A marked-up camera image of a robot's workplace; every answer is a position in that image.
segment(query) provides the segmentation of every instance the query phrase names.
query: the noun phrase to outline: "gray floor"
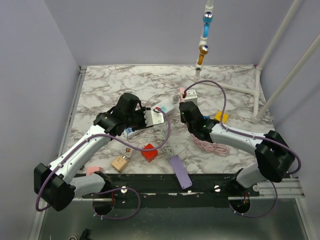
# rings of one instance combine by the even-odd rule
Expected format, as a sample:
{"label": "gray floor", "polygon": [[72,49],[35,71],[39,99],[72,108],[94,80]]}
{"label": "gray floor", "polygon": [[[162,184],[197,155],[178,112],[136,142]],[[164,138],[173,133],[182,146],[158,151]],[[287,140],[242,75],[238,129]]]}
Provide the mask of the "gray floor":
{"label": "gray floor", "polygon": [[[253,200],[250,214],[267,211],[273,200]],[[141,209],[121,221],[93,217],[91,201],[74,201],[65,210],[45,213],[40,240],[68,240],[91,229],[92,240],[306,240],[294,199],[280,199],[277,209],[262,218],[244,218],[228,208]],[[111,215],[125,216],[130,210]]]}

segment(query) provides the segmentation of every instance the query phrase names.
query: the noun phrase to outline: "white marble tabletop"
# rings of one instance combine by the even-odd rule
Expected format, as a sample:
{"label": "white marble tabletop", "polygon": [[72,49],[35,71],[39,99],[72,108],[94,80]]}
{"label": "white marble tabletop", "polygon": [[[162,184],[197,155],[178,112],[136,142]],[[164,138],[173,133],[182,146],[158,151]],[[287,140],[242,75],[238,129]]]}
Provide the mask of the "white marble tabletop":
{"label": "white marble tabletop", "polygon": [[[76,143],[93,124],[99,112],[106,112],[116,105],[119,97],[127,92],[138,96],[143,106],[153,106],[158,102],[170,98],[177,93],[179,87],[188,87],[195,82],[193,66],[176,65],[125,65],[125,66],[90,66],[87,68],[79,103],[72,126],[68,147]],[[200,80],[214,80],[228,83],[242,88],[254,89],[255,68],[248,66],[205,66],[200,75]],[[215,86],[198,84],[194,87],[198,94],[198,106],[205,116],[213,118],[223,106],[223,94]],[[274,130],[269,114],[261,119],[258,124],[251,122],[254,99],[251,95],[226,90],[226,113],[229,114],[227,125],[238,129],[267,133]],[[263,94],[260,105],[265,101]],[[174,152],[181,152],[190,141],[190,134],[180,121],[178,104],[170,115],[171,136],[168,145]],[[166,129],[167,125],[158,128]],[[130,141],[136,147],[143,147],[147,143],[156,146],[153,134],[137,135]],[[235,173],[240,168],[245,168],[255,163],[256,158],[242,150],[229,147],[230,155],[221,157],[214,153],[201,150],[191,141],[187,148],[179,154],[187,171],[191,174],[205,173]],[[124,152],[125,146],[117,141],[112,141],[100,149],[85,165],[102,167],[105,173],[117,173],[111,162],[117,155]],[[169,162],[169,157],[162,149],[152,162],[147,162],[139,151],[134,151],[128,160],[129,165],[124,174],[172,174],[174,173]]]}

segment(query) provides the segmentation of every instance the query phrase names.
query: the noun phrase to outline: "pink block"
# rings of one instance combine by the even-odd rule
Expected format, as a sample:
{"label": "pink block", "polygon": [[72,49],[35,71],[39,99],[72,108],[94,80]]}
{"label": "pink block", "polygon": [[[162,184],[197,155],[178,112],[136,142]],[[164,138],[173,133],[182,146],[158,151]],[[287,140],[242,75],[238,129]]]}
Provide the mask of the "pink block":
{"label": "pink block", "polygon": [[179,87],[179,92],[180,92],[179,101],[180,101],[180,103],[183,103],[185,101],[185,99],[182,97],[184,91],[185,91],[184,87]]}
{"label": "pink block", "polygon": [[86,176],[89,176],[91,174],[93,174],[94,172],[97,172],[97,171],[103,171],[104,169],[102,167],[99,167],[99,166],[89,166],[86,168]]}

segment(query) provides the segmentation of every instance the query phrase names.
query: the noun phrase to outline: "blue clamp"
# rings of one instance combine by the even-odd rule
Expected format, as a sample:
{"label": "blue clamp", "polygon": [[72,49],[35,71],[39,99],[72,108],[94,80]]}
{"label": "blue clamp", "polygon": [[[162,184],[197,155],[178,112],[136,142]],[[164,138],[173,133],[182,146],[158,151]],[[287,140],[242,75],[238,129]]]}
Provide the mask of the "blue clamp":
{"label": "blue clamp", "polygon": [[204,25],[203,25],[203,35],[202,36],[204,38],[207,38],[209,35],[210,23],[212,23],[213,17],[214,17],[214,14],[211,11],[206,11],[203,14]]}

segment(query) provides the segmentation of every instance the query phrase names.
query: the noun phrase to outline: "yellow block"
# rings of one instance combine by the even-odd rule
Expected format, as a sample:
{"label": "yellow block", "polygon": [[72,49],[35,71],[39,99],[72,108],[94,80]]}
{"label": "yellow block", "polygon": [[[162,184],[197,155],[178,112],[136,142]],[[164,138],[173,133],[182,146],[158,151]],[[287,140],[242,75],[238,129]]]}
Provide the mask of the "yellow block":
{"label": "yellow block", "polygon": [[[222,114],[222,111],[218,111],[218,113],[215,115],[214,119],[220,121],[220,119],[221,119],[221,114]],[[226,121],[228,120],[228,118],[229,118],[229,115],[226,114],[226,113],[224,113],[224,114],[223,114],[223,118],[222,118],[222,122],[225,124]]]}

